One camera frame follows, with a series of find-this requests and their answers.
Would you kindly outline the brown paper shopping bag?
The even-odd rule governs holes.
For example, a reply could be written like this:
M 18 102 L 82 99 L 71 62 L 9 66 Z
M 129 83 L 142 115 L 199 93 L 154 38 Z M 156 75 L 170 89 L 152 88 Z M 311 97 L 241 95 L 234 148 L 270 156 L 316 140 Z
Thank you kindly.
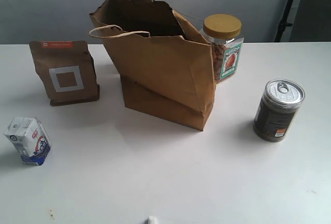
M 105 0 L 89 16 L 127 108 L 204 129 L 215 99 L 212 48 L 188 20 L 157 0 Z

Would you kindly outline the almond jar with yellow lid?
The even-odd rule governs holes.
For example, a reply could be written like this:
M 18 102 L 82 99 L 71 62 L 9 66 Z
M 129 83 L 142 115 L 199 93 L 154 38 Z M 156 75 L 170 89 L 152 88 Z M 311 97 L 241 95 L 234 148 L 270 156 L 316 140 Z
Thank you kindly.
M 240 37 L 242 22 L 229 14 L 213 14 L 204 19 L 201 35 L 212 46 L 214 78 L 216 83 L 236 73 L 244 42 Z

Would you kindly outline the brown coffee pouch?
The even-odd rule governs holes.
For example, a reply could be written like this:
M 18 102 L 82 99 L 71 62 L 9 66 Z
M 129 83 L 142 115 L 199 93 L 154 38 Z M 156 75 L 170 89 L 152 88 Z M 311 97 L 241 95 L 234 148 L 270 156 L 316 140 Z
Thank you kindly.
M 31 41 L 29 48 L 51 106 L 99 100 L 100 86 L 86 41 Z

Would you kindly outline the dark can with pull-tab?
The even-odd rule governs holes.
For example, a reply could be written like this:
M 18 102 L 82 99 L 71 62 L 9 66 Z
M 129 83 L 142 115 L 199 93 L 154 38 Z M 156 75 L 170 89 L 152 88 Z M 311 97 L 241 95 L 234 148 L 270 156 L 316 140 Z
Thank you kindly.
M 269 142 L 282 141 L 304 99 L 303 88 L 293 81 L 267 82 L 253 121 L 254 132 Z

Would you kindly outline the small white object table edge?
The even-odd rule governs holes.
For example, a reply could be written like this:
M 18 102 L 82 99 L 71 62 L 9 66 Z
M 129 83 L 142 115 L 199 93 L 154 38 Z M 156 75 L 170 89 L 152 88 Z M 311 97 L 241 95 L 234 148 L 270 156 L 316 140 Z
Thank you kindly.
M 147 219 L 147 224 L 157 224 L 157 218 L 155 216 L 149 216 Z

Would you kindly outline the small white blue carton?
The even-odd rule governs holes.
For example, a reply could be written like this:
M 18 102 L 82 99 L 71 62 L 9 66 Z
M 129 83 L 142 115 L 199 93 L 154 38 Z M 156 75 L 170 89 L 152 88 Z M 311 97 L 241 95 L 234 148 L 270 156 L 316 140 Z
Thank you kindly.
M 25 165 L 40 166 L 51 150 L 49 136 L 35 117 L 15 117 L 4 132 Z

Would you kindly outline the black stand pole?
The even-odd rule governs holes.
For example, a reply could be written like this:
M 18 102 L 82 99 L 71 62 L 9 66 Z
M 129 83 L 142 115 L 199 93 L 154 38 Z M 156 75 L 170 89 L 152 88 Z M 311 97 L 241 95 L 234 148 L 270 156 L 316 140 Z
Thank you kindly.
M 294 0 L 287 0 L 282 18 L 280 19 L 280 22 L 277 27 L 277 33 L 276 33 L 274 42 L 280 42 L 282 35 L 283 35 L 284 31 L 286 30 L 286 28 L 293 26 L 292 23 L 288 22 L 288 17 L 289 17 L 290 11 L 291 11 L 293 1 Z

